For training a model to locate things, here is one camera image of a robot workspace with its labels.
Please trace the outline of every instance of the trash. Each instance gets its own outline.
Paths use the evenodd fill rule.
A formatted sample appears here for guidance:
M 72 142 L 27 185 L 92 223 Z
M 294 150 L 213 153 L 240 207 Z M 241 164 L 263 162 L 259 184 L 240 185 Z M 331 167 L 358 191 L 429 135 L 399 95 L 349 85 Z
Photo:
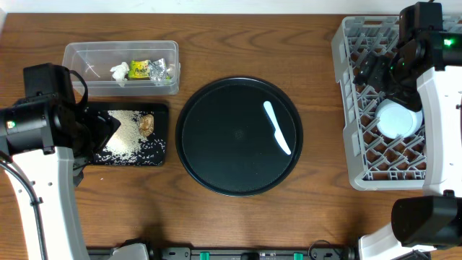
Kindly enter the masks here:
M 164 58 L 150 62 L 149 69 L 149 78 L 154 82 L 161 82 L 163 80 L 170 79 Z
M 150 60 L 146 61 L 131 61 L 130 70 L 128 71 L 129 79 L 149 79 L 149 64 Z
M 113 73 L 113 78 L 117 81 L 117 82 L 124 82 L 126 81 L 127 79 L 125 78 L 125 75 L 127 75 L 128 71 L 130 70 L 130 68 L 128 67 L 128 64 L 126 62 L 122 62 L 121 65 L 117 65 L 117 66 L 114 66 L 110 69 L 110 72 L 114 72 Z M 119 83 L 119 85 L 121 87 L 124 87 L 125 84 L 124 83 Z

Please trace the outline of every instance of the cable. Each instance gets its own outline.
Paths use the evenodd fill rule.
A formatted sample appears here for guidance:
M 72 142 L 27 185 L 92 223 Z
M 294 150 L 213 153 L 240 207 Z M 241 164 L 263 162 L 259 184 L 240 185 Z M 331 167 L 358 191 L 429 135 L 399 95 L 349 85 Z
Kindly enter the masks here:
M 332 244 L 329 243 L 329 241 L 324 240 L 324 239 L 320 239 L 320 240 L 316 240 L 314 243 L 312 243 L 311 246 L 310 246 L 309 249 L 308 249 L 308 256 L 310 257 L 311 260 L 316 260 L 316 259 L 314 259 L 314 258 L 311 256 L 311 249 L 313 248 L 313 246 L 314 246 L 315 244 L 320 243 L 320 242 L 327 243 L 327 244 L 329 245 L 329 248 L 332 249 L 332 250 L 335 252 L 335 254 L 337 254 L 337 256 L 339 256 L 340 259 L 341 259 L 341 254 L 340 254 L 335 248 L 332 247 Z
M 40 208 L 39 204 L 41 203 L 40 200 L 37 198 L 37 195 L 34 192 L 32 186 L 15 170 L 9 167 L 5 162 L 0 161 L 0 165 L 5 169 L 5 171 L 11 173 L 21 185 L 26 190 L 27 194 L 30 197 L 30 206 L 34 208 L 34 215 L 35 215 L 35 224 L 37 225 L 37 234 L 38 234 L 38 244 L 40 246 L 40 254 L 42 255 L 42 260 L 47 260 L 48 256 L 46 253 L 46 245 L 45 245 L 45 236 L 43 234 L 43 223 L 42 217 L 40 215 Z
M 83 111 L 85 109 L 85 106 L 87 105 L 87 102 L 88 102 L 88 86 L 87 86 L 87 83 L 85 83 L 84 78 L 82 78 L 82 76 L 80 76 L 80 74 L 77 71 L 70 70 L 69 73 L 73 74 L 75 77 L 77 77 L 77 79 L 79 79 L 79 81 L 82 83 L 82 85 L 84 85 L 84 91 L 85 92 L 84 92 L 84 94 L 82 96 L 82 99 L 77 104 L 77 109 L 79 109 L 80 111 Z

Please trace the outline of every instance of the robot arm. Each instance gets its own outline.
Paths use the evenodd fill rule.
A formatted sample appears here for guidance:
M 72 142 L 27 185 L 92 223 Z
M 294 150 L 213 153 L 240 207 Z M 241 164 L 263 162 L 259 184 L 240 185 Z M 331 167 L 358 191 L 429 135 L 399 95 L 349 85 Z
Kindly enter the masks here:
M 9 169 L 6 173 L 17 197 L 29 259 L 90 260 L 74 186 L 83 179 L 85 165 L 120 123 L 84 111 L 87 94 L 75 103 L 70 81 L 73 73 L 52 64 L 26 68 L 26 98 L 0 110 L 0 155 L 10 163 L 2 165 Z M 38 207 L 31 207 L 26 189 L 32 190 Z M 147 247 L 138 243 L 117 248 L 111 259 L 147 260 L 147 252 Z
M 435 71 L 431 68 L 423 73 L 417 80 L 418 91 L 422 99 L 422 105 L 425 118 L 425 133 L 427 138 L 427 174 L 424 183 L 424 195 L 439 196 L 442 199 L 441 204 L 454 203 L 452 198 L 442 197 L 445 191 L 454 191 L 456 196 L 462 197 L 462 163 L 460 156 L 462 155 L 462 139 L 461 139 L 461 112 L 457 107 L 461 104 L 462 84 L 458 81 L 462 75 L 462 67 L 447 66 L 445 71 Z M 418 204 L 418 201 L 410 201 L 408 211 L 400 212 L 399 201 L 393 207 L 396 215 L 392 214 L 397 221 L 395 229 L 400 231 L 394 232 L 392 223 L 387 224 L 376 233 L 366 235 L 359 240 L 359 254 L 361 259 L 379 260 L 379 259 L 396 259 L 412 251 L 434 251 L 433 245 L 444 245 L 445 239 L 448 239 L 449 244 L 457 244 L 457 233 L 455 236 L 448 234 L 438 235 L 431 234 L 431 237 L 424 238 L 426 245 L 415 245 L 404 247 L 396 235 L 406 240 L 418 239 L 418 233 L 421 229 L 429 228 L 429 225 L 436 230 L 444 230 L 443 227 L 448 222 L 452 222 L 458 214 L 457 205 L 444 208 L 449 210 L 446 213 L 446 218 L 438 217 L 432 220 L 431 217 L 426 219 L 424 225 L 415 226 L 414 230 L 405 230 L 401 226 L 402 220 L 419 224 L 422 217 L 425 217 L 426 205 Z M 413 209 L 417 210 L 416 218 L 411 214 Z
M 400 259 L 462 243 L 462 38 L 443 31 L 441 5 L 417 3 L 400 13 L 395 58 L 369 56 L 358 84 L 381 88 L 413 111 L 423 108 L 427 143 L 424 195 L 400 199 L 391 223 L 359 240 L 361 259 Z

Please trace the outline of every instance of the yellow wrapper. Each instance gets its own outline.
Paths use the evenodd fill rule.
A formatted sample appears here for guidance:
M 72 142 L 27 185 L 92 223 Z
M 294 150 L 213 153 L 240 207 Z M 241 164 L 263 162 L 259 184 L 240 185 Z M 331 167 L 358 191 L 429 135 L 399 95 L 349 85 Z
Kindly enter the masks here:
M 143 79 L 149 78 L 149 60 L 146 61 L 131 61 L 128 78 Z

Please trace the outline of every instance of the plastic container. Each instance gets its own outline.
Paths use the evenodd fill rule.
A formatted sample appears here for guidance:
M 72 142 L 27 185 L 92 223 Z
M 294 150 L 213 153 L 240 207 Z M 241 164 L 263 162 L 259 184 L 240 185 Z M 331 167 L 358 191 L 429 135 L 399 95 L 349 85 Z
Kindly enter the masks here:
M 87 83 L 90 96 L 174 95 L 180 83 L 178 44 L 171 40 L 70 43 L 63 66 L 78 72 Z M 165 59 L 170 79 L 163 82 L 129 80 L 121 87 L 110 69 L 125 61 Z M 83 94 L 82 83 L 72 76 L 74 89 Z
M 461 16 L 444 16 L 443 27 L 461 33 Z M 393 57 L 398 17 L 346 17 L 332 39 L 336 81 L 344 103 L 344 146 L 350 184 L 357 190 L 421 189 L 426 161 L 424 125 L 408 138 L 389 139 L 378 131 L 375 111 L 385 93 L 353 84 L 369 52 Z

